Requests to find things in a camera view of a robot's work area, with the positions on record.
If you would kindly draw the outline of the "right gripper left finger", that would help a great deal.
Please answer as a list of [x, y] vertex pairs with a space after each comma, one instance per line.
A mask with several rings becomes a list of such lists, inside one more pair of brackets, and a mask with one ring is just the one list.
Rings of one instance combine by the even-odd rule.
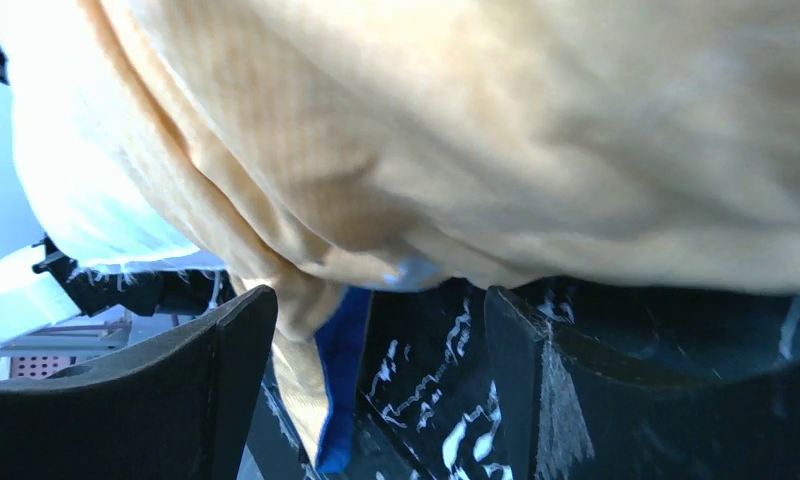
[[233, 479], [277, 319], [258, 287], [41, 380], [0, 382], [0, 479]]

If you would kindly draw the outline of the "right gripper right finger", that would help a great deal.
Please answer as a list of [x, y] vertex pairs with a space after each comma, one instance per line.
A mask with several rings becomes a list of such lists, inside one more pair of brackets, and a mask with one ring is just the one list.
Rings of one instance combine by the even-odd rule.
[[800, 294], [492, 288], [517, 479], [800, 479]]

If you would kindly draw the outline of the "white pillow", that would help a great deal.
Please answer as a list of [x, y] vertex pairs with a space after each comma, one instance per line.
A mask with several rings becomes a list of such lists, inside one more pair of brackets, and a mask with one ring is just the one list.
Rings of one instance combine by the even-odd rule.
[[88, 98], [122, 101], [105, 86], [104, 59], [70, 1], [0, 1], [0, 47], [12, 94], [13, 160], [36, 218], [82, 271], [215, 271], [144, 199]]

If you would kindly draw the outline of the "blue and yellow pillowcase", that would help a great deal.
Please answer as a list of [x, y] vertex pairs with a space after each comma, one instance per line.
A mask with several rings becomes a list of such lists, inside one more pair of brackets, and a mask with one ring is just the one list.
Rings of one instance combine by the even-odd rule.
[[241, 289], [313, 464], [355, 288], [800, 291], [800, 1], [70, 1], [83, 135]]

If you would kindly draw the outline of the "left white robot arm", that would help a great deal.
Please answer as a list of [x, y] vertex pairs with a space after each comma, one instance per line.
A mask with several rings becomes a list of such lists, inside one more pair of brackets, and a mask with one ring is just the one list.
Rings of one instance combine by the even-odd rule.
[[200, 316], [230, 297], [222, 271], [84, 272], [45, 236], [0, 260], [0, 348], [115, 306], [139, 316]]

